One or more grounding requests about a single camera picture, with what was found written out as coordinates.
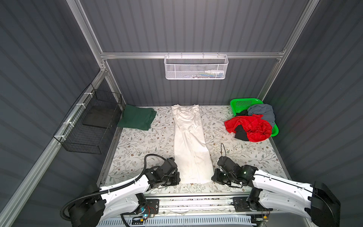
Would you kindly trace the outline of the white printed t shirt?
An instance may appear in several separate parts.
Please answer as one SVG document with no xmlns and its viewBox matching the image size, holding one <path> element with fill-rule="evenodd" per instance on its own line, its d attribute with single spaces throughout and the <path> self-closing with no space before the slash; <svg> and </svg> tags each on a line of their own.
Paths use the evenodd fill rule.
<svg viewBox="0 0 363 227">
<path fill-rule="evenodd" d="M 172 106 L 175 123 L 174 157 L 182 184 L 211 182 L 214 175 L 206 146 L 199 105 Z"/>
</svg>

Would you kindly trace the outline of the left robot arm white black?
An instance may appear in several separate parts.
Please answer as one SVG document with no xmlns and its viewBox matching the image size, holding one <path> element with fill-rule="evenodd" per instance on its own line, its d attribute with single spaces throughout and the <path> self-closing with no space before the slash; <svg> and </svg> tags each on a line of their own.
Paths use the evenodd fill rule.
<svg viewBox="0 0 363 227">
<path fill-rule="evenodd" d="M 102 194 L 93 195 L 70 204 L 66 209 L 73 227 L 95 227 L 100 221 L 125 214 L 149 214 L 148 202 L 144 193 L 180 182 L 176 167 L 153 167 L 145 169 L 138 177 L 120 185 L 100 189 Z"/>
</svg>

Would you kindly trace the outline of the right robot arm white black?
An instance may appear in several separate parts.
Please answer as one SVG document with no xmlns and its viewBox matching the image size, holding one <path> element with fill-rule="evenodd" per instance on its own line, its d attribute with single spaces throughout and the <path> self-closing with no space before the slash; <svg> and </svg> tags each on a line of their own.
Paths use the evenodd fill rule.
<svg viewBox="0 0 363 227">
<path fill-rule="evenodd" d="M 221 164 L 212 181 L 232 188 L 251 188 L 247 199 L 233 206 L 252 211 L 287 211 L 307 218 L 318 227 L 340 225 L 341 203 L 321 182 L 295 182 L 271 175 L 250 165 Z"/>
</svg>

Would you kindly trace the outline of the floral patterned table mat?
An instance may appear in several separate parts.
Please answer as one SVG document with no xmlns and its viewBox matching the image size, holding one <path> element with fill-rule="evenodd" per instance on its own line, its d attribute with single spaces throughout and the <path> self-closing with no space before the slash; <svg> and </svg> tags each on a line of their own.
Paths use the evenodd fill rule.
<svg viewBox="0 0 363 227">
<path fill-rule="evenodd" d="M 144 156 L 150 153 L 165 158 L 174 155 L 175 123 L 171 106 L 154 107 L 157 115 L 148 131 L 123 129 L 117 140 L 117 147 L 104 185 L 121 183 L 138 176 L 144 166 Z M 213 165 L 220 157 L 220 144 L 223 143 L 227 156 L 242 166 L 248 164 L 278 177 L 289 179 L 279 154 L 270 140 L 259 143 L 237 140 L 225 130 L 224 122 L 233 117 L 230 106 L 200 106 L 201 120 Z M 179 184 L 172 187 L 159 187 L 149 194 L 211 194 L 249 192 L 249 187 L 230 188 L 210 182 L 206 184 Z"/>
</svg>

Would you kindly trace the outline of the red t shirt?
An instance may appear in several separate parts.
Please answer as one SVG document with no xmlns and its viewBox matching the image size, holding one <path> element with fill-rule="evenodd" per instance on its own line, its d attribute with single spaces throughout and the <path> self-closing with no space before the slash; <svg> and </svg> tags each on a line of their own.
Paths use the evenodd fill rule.
<svg viewBox="0 0 363 227">
<path fill-rule="evenodd" d="M 272 126 L 262 119 L 263 115 L 236 116 L 224 122 L 229 133 L 241 141 L 261 142 L 272 134 Z"/>
</svg>

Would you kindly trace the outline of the folded dark green t shirt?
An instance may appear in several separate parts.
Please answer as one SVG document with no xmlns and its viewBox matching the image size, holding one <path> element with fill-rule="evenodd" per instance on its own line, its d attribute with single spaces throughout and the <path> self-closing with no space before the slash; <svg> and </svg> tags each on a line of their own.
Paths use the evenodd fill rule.
<svg viewBox="0 0 363 227">
<path fill-rule="evenodd" d="M 140 108 L 126 105 L 122 118 L 117 126 L 148 131 L 156 115 L 157 112 L 153 108 Z"/>
</svg>

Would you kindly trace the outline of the green plastic laundry basket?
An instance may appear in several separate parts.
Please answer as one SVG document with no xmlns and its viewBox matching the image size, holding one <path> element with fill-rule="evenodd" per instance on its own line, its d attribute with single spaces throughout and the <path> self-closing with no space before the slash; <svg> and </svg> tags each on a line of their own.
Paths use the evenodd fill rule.
<svg viewBox="0 0 363 227">
<path fill-rule="evenodd" d="M 261 104 L 263 104 L 263 102 L 257 98 L 236 98 L 230 101 L 233 116 L 236 116 L 237 113 L 247 110 L 251 106 Z"/>
</svg>

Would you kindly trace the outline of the grey blue t shirt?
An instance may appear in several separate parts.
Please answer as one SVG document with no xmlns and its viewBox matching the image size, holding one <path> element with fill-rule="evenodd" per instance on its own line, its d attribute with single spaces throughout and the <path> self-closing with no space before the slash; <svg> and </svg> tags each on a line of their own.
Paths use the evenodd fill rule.
<svg viewBox="0 0 363 227">
<path fill-rule="evenodd" d="M 269 104 L 255 104 L 252 105 L 247 109 L 248 115 L 252 116 L 254 114 L 256 115 L 262 115 L 262 120 L 267 121 L 271 127 L 273 128 L 275 126 L 275 114 L 273 111 L 273 107 Z"/>
</svg>

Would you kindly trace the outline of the white bottle in basket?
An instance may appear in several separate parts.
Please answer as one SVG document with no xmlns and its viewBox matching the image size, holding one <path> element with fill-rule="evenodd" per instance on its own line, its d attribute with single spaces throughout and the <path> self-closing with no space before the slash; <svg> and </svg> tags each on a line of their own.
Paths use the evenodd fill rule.
<svg viewBox="0 0 363 227">
<path fill-rule="evenodd" d="M 225 75 L 225 71 L 223 71 L 223 70 L 208 70 L 208 71 L 205 71 L 205 73 L 214 75 L 216 77 L 223 77 Z"/>
</svg>

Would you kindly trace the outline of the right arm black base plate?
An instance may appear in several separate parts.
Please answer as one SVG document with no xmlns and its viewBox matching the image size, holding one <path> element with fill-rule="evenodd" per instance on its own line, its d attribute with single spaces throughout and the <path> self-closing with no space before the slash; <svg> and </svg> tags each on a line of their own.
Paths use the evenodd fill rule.
<svg viewBox="0 0 363 227">
<path fill-rule="evenodd" d="M 234 207 L 236 212 L 247 212 L 247 211 L 273 211 L 272 208 L 266 209 L 262 207 L 258 202 L 250 203 L 248 196 L 237 196 L 232 198 L 231 205 Z"/>
</svg>

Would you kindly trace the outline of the aluminium mounting rail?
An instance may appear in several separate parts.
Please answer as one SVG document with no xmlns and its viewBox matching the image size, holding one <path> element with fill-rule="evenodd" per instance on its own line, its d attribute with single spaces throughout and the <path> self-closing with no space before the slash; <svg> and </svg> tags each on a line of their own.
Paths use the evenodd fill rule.
<svg viewBox="0 0 363 227">
<path fill-rule="evenodd" d="M 145 195 L 146 199 L 156 199 L 150 195 Z M 313 210 L 311 208 L 312 195 L 304 195 L 298 190 L 294 190 L 292 195 L 279 195 L 267 190 L 252 189 L 248 195 L 248 201 L 258 202 L 266 209 L 282 210 L 306 218 L 312 218 Z M 193 210 L 208 210 L 223 208 L 231 205 L 232 198 L 223 196 L 208 197 L 208 196 L 172 196 L 161 198 L 160 207 L 170 209 L 193 209 Z"/>
</svg>

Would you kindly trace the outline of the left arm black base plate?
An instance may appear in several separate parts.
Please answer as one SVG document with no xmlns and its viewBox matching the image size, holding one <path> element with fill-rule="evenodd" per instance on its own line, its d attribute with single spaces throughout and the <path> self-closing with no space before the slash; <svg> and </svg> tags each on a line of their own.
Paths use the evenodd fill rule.
<svg viewBox="0 0 363 227">
<path fill-rule="evenodd" d="M 156 215 L 159 213 L 160 200 L 159 199 L 146 199 L 146 202 L 141 204 L 135 213 L 137 215 Z"/>
</svg>

